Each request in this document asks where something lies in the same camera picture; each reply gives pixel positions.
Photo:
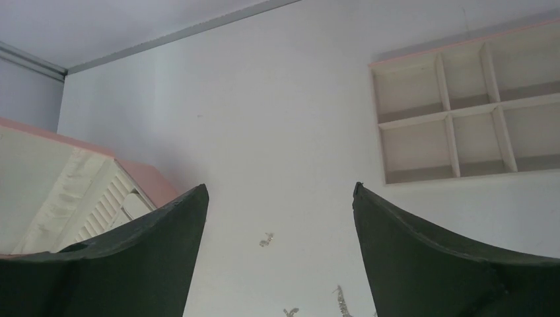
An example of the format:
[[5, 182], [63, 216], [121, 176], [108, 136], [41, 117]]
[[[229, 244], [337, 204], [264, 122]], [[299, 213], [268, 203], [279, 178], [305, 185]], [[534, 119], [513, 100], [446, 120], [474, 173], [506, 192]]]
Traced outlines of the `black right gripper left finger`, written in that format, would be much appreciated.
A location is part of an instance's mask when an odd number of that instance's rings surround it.
[[201, 184], [59, 252], [2, 259], [1, 315], [183, 315], [208, 205]]

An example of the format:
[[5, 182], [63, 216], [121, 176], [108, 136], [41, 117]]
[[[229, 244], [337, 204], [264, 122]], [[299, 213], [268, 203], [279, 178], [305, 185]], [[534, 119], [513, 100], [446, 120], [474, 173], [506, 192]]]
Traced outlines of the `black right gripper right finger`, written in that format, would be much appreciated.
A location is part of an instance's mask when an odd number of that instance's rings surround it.
[[379, 316], [558, 316], [559, 260], [467, 238], [357, 183], [353, 215]]

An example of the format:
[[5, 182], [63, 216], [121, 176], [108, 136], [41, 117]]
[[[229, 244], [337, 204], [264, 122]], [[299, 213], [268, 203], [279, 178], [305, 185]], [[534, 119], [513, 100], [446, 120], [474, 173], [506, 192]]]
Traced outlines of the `pink jewelry box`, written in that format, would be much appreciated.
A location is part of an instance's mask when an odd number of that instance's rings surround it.
[[177, 198], [153, 166], [1, 119], [1, 257], [58, 252]]

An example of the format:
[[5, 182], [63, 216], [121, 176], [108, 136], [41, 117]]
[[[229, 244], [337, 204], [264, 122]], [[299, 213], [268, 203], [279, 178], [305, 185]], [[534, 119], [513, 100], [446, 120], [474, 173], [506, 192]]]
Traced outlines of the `small silver earring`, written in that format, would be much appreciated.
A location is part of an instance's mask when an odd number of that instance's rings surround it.
[[270, 243], [271, 243], [271, 241], [272, 241], [273, 238], [274, 238], [274, 234], [273, 234], [272, 232], [267, 232], [265, 235], [266, 235], [266, 238], [263, 239], [263, 240], [261, 240], [261, 241], [259, 242], [259, 245], [260, 245], [261, 247], [269, 246]]

